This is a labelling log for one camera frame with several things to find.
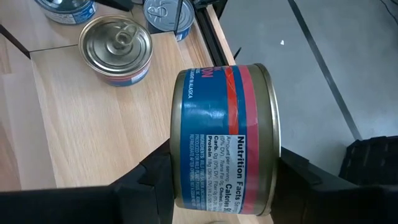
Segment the concrete floor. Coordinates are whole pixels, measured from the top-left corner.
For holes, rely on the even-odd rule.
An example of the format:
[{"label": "concrete floor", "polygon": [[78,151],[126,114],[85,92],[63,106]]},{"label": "concrete floor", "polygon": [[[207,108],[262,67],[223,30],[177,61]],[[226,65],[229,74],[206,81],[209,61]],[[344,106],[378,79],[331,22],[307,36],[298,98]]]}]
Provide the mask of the concrete floor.
[{"label": "concrete floor", "polygon": [[[398,16],[398,6],[383,0]],[[379,0],[296,0],[363,139],[398,135],[398,26]],[[338,174],[354,137],[287,0],[229,0],[221,25],[239,64],[263,63],[282,145]]]}]

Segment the tin can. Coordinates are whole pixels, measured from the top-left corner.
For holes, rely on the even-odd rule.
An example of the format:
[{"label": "tin can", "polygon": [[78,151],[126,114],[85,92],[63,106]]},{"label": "tin can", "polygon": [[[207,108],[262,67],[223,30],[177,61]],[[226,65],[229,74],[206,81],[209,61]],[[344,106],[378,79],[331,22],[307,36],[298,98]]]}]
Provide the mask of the tin can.
[{"label": "tin can", "polygon": [[263,65],[180,72],[170,134],[179,207],[270,212],[280,132],[274,87]]},{"label": "tin can", "polygon": [[67,25],[77,25],[91,19],[96,4],[89,0],[35,0],[51,20]]},{"label": "tin can", "polygon": [[113,86],[142,80],[153,51],[148,31],[120,15],[93,19],[83,28],[78,45],[85,62]]},{"label": "tin can", "polygon": [[[149,30],[152,33],[174,31],[177,5],[178,0],[146,0],[144,15],[149,22]],[[183,0],[176,33],[177,41],[183,40],[189,34],[194,16],[191,2]]]}]

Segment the blue can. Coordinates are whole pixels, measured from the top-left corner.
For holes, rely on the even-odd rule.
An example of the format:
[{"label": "blue can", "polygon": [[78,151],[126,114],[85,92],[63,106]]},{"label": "blue can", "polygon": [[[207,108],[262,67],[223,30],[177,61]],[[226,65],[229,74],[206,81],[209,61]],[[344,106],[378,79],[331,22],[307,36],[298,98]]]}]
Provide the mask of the blue can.
[{"label": "blue can", "polygon": [[49,19],[66,25],[82,24],[90,20],[96,4],[89,0],[35,0]]},{"label": "blue can", "polygon": [[[146,0],[144,14],[149,22],[149,31],[151,33],[174,31],[177,5],[178,0]],[[189,34],[194,15],[192,4],[183,0],[176,34],[177,41],[183,40]]]}]

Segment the metal can rim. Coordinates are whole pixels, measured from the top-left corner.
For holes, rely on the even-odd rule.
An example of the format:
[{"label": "metal can rim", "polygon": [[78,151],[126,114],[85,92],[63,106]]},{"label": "metal can rim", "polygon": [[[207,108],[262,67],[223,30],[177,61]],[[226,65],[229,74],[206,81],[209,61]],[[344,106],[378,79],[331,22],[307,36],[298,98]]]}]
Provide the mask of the metal can rim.
[{"label": "metal can rim", "polygon": [[[146,10],[145,10],[145,3],[144,3],[144,15],[146,16],[147,13],[146,13]],[[183,32],[183,31],[185,31],[186,29],[189,29],[189,28],[192,26],[193,21],[195,20],[195,10],[194,10],[194,8],[193,8],[193,6],[192,6],[192,3],[191,3],[190,1],[188,1],[188,0],[183,0],[183,3],[186,3],[186,4],[187,4],[189,10],[190,10],[191,13],[192,13],[192,16],[191,16],[191,18],[190,18],[190,22],[189,22],[187,25],[178,28],[177,33]],[[153,23],[151,20],[149,20],[149,19],[147,19],[147,21],[148,21],[152,26],[154,26],[156,29],[161,30],[161,31],[163,31],[163,32],[173,31],[173,30],[163,29],[163,28],[157,26],[156,24],[154,24],[154,23]]]},{"label": "metal can rim", "polygon": [[43,3],[43,0],[35,0],[35,2],[37,2],[37,4],[39,4],[43,9],[50,11],[50,12],[54,12],[54,13],[58,13],[58,14],[73,14],[75,12],[78,12],[86,7],[88,7],[90,4],[93,4],[94,1],[89,0],[86,2],[86,4],[80,6],[79,8],[75,9],[75,10],[71,10],[71,11],[59,11],[59,10],[55,10],[54,8],[46,5]]},{"label": "metal can rim", "polygon": [[79,41],[78,41],[78,48],[79,48],[80,54],[81,54],[81,56],[83,57],[83,59],[84,59],[84,61],[86,62],[86,64],[87,64],[88,66],[90,66],[92,69],[94,69],[95,71],[100,72],[101,74],[106,75],[106,76],[109,76],[109,77],[127,77],[127,76],[129,76],[129,75],[131,75],[131,74],[133,74],[133,73],[136,73],[136,72],[142,70],[145,66],[148,65],[148,63],[150,63],[151,58],[152,58],[152,55],[153,55],[154,49],[153,49],[151,37],[149,38],[149,43],[150,43],[150,46],[151,46],[149,58],[147,59],[147,61],[146,61],[142,66],[140,66],[139,68],[137,68],[137,69],[135,69],[135,70],[133,70],[133,71],[128,71],[128,72],[119,73],[119,74],[106,72],[106,71],[101,70],[101,69],[97,68],[96,66],[94,66],[94,65],[87,59],[87,56],[85,55],[84,43],[83,43],[84,38],[85,38],[85,36],[86,36],[86,34],[87,34],[87,31],[88,31],[90,28],[92,28],[95,24],[97,24],[98,21],[101,21],[101,20],[106,19],[106,18],[112,18],[112,19],[127,19],[127,20],[129,20],[129,21],[132,21],[133,23],[135,23],[138,27],[140,27],[140,29],[142,29],[142,31],[144,31],[144,32],[150,37],[150,34],[148,33],[148,31],[147,31],[143,26],[141,26],[140,24],[138,24],[136,21],[132,20],[132,19],[131,19],[130,17],[128,17],[128,16],[123,16],[123,15],[119,15],[119,14],[108,14],[108,15],[99,16],[99,17],[93,19],[92,21],[90,21],[89,23],[87,23],[87,25],[85,25],[84,28],[83,28],[83,29],[81,30],[81,32],[80,32]]},{"label": "metal can rim", "polygon": [[274,157],[276,157],[276,160],[272,167],[270,192],[269,192],[268,198],[266,198],[267,202],[266,202],[266,206],[264,207],[264,211],[261,213],[261,215],[268,215],[271,212],[272,200],[274,199],[274,194],[275,194],[275,187],[276,187],[276,181],[277,181],[277,168],[278,168],[277,158],[280,157],[281,143],[280,143],[279,110],[278,110],[277,98],[275,95],[275,88],[272,84],[271,76],[269,75],[267,68],[265,66],[263,66],[263,64],[261,64],[261,63],[255,63],[254,65],[256,65],[259,68],[262,75],[264,76],[264,79],[265,79],[266,85],[267,85],[269,101],[271,103],[273,151],[274,151]]}]

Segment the red stripe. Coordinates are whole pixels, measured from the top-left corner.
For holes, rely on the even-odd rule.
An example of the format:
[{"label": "red stripe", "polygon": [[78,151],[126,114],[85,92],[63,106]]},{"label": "red stripe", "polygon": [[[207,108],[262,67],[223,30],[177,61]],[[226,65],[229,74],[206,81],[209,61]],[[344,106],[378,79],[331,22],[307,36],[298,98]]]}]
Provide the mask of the red stripe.
[{"label": "red stripe", "polygon": [[234,73],[231,67],[225,68],[226,89],[228,96],[228,127],[229,134],[239,133],[238,99],[236,97]]},{"label": "red stripe", "polygon": [[247,147],[248,157],[246,158],[246,190],[243,204],[243,214],[253,214],[256,203],[257,191],[259,188],[259,129],[257,119],[257,104],[254,93],[253,82],[250,71],[247,66],[240,65],[244,100],[246,104],[246,122],[247,122]]}]

